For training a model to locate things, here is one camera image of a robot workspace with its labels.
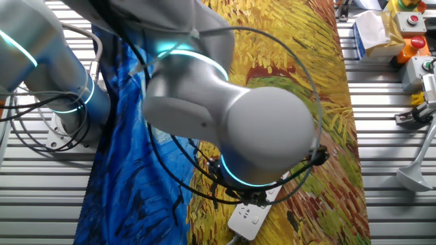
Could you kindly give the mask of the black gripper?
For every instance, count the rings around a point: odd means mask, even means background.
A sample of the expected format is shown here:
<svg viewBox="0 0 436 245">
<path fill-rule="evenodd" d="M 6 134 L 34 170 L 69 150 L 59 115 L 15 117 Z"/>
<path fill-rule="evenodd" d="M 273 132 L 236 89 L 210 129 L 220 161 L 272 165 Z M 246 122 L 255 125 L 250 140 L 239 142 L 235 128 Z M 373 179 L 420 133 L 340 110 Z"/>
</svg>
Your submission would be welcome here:
<svg viewBox="0 0 436 245">
<path fill-rule="evenodd" d="M 243 190 L 235 191 L 241 203 L 255 206 L 266 206 L 268 204 L 267 194 L 264 190 Z"/>
</svg>

